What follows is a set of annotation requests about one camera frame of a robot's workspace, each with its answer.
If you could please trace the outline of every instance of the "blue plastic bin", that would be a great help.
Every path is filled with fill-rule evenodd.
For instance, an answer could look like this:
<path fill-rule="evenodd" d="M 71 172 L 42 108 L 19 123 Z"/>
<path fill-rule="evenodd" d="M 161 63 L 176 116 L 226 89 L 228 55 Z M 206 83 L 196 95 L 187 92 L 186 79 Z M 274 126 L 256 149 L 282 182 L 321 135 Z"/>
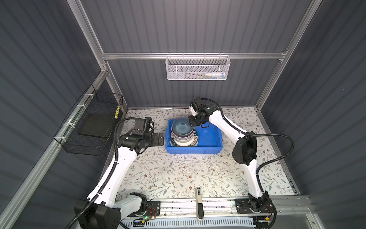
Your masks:
<path fill-rule="evenodd" d="M 172 133 L 173 121 L 174 119 L 168 121 L 168 128 L 165 133 L 165 148 L 169 154 L 218 154 L 223 149 L 223 135 L 221 130 L 213 124 L 210 124 L 208 128 L 195 127 L 198 134 L 198 145 L 196 147 L 171 146 L 170 134 Z"/>

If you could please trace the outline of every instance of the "floral patterned surface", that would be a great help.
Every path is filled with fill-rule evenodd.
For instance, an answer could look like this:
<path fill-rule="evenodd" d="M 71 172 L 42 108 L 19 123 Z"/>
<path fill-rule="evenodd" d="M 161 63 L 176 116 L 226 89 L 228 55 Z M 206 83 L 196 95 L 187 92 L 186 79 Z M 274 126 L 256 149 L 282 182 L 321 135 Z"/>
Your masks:
<path fill-rule="evenodd" d="M 248 131 L 264 133 L 253 107 L 224 108 L 224 114 Z M 127 113 L 127 117 L 152 117 L 155 132 L 164 132 L 164 135 L 169 119 L 189 115 L 189 109 L 143 109 Z M 133 127 L 134 121 L 127 121 L 122 132 Z M 258 164 L 275 158 L 267 137 L 257 138 L 257 145 Z M 151 199 L 194 198 L 197 186 L 202 188 L 203 197 L 247 196 L 248 184 L 242 165 L 231 156 L 233 148 L 224 133 L 219 154 L 168 154 L 165 146 L 150 147 L 132 163 L 116 199 L 131 192 L 143 193 Z M 279 162 L 263 167 L 260 177 L 270 195 L 294 195 Z"/>

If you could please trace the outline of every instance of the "corrugated wall panel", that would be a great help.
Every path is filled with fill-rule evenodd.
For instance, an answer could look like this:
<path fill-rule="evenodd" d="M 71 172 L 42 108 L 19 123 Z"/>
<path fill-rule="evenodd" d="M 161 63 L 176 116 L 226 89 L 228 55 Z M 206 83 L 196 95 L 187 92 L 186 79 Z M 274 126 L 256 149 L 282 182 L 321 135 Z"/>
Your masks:
<path fill-rule="evenodd" d="M 365 39 L 366 1 L 323 1 L 262 109 L 295 140 L 287 165 L 329 229 L 366 218 Z"/>
<path fill-rule="evenodd" d="M 255 105 L 277 60 L 232 60 L 224 81 L 170 81 L 164 60 L 109 60 L 129 107 L 188 106 L 200 96 L 220 105 Z"/>
<path fill-rule="evenodd" d="M 104 52 L 282 52 L 309 0 L 82 0 Z"/>
<path fill-rule="evenodd" d="M 100 68 L 66 1 L 0 1 L 0 60 L 1 213 Z M 46 213 L 92 188 L 103 161 L 61 152 L 25 208 L 34 207 L 33 219 L 24 222 L 58 224 Z"/>

